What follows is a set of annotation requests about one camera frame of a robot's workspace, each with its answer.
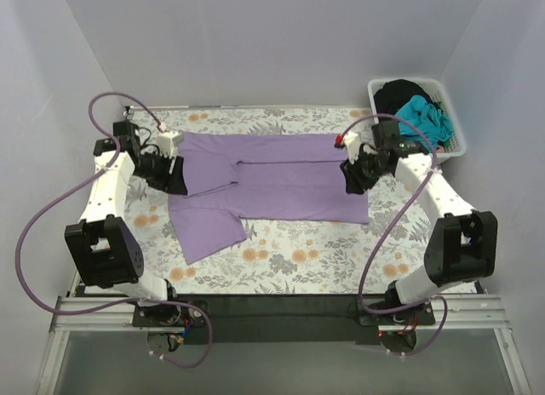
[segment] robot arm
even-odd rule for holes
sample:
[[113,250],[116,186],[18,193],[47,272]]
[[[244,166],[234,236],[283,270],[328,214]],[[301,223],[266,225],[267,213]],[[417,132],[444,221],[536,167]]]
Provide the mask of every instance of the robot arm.
[[[138,127],[129,121],[113,124],[119,139],[118,159],[93,183],[86,208],[65,240],[77,270],[87,286],[118,290],[129,297],[168,300],[175,295],[169,282],[144,267],[142,250],[124,220],[124,205],[131,175],[168,193],[186,193],[181,175],[183,158],[175,157],[177,132],[159,136],[158,153],[142,153]],[[95,171],[103,169],[115,153],[111,140],[95,144]]]
[[[348,160],[341,165],[347,192],[366,192],[386,174],[415,192],[427,177],[432,157],[419,142],[401,136],[397,121],[382,121],[372,129],[374,147],[363,143],[356,133],[337,139],[336,146],[348,151]],[[388,287],[385,301],[389,307],[426,300],[494,272],[497,220],[491,212],[479,212],[464,201],[438,169],[416,200],[432,223],[432,235],[424,264]]]

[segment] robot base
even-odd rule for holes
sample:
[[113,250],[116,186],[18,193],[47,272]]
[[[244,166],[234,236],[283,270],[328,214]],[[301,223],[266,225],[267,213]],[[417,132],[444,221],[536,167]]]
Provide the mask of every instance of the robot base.
[[[370,298],[382,301],[381,295]],[[345,341],[380,345],[378,326],[396,324],[403,328],[403,317],[408,317],[399,314],[401,323],[396,323],[392,316],[370,315],[359,307],[356,295],[184,295],[174,300],[198,306],[208,314],[214,325],[214,342]],[[415,309],[413,317],[415,312],[419,325],[435,323],[431,307]],[[202,317],[188,312],[184,315],[195,323],[184,344],[206,344],[208,332]],[[185,322],[181,318],[166,325],[136,308],[133,326],[180,331]]]

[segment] purple t-shirt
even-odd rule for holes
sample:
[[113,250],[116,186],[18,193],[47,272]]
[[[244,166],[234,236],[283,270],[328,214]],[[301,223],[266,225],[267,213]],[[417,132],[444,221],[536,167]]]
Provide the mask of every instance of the purple t-shirt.
[[367,195],[347,195],[334,135],[184,133],[188,195],[169,196],[187,263],[246,239],[241,218],[368,223]]

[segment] white laundry basket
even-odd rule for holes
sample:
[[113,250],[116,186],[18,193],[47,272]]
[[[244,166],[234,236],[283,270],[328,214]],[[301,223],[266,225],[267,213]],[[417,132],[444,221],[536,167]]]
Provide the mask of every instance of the white laundry basket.
[[[437,154],[439,162],[442,163],[451,157],[460,157],[466,152],[466,139],[463,136],[462,128],[460,127],[460,122],[454,113],[452,104],[450,103],[449,97],[446,95],[445,90],[443,89],[442,84],[433,80],[432,78],[407,78],[399,77],[405,80],[409,80],[418,84],[424,89],[424,91],[432,98],[432,100],[441,105],[441,108],[447,116],[449,116],[452,121],[452,128],[454,129],[454,134],[450,139],[450,145],[445,148],[445,152]],[[393,80],[398,80],[397,78],[376,78],[371,80],[367,84],[367,89],[369,91],[369,99],[371,102],[371,109],[373,114],[376,114],[376,105],[375,105],[375,93],[382,89],[385,83],[391,82]]]

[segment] floral fabric surface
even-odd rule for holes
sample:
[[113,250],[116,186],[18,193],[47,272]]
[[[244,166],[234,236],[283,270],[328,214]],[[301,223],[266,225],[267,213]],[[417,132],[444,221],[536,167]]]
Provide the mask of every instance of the floral fabric surface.
[[[347,108],[160,111],[169,129],[208,134],[341,133],[368,110]],[[134,122],[157,133],[152,119],[137,112]],[[357,128],[370,136],[369,124]],[[410,197],[392,176],[369,193],[369,225],[338,222],[243,220],[247,240],[188,266],[169,221],[167,195],[133,177],[125,220],[141,244],[146,268],[167,278],[178,293],[355,293],[364,264],[390,220]],[[415,203],[379,251],[364,291],[383,293],[393,280],[423,262],[430,233]],[[474,292],[472,284],[450,292]]]

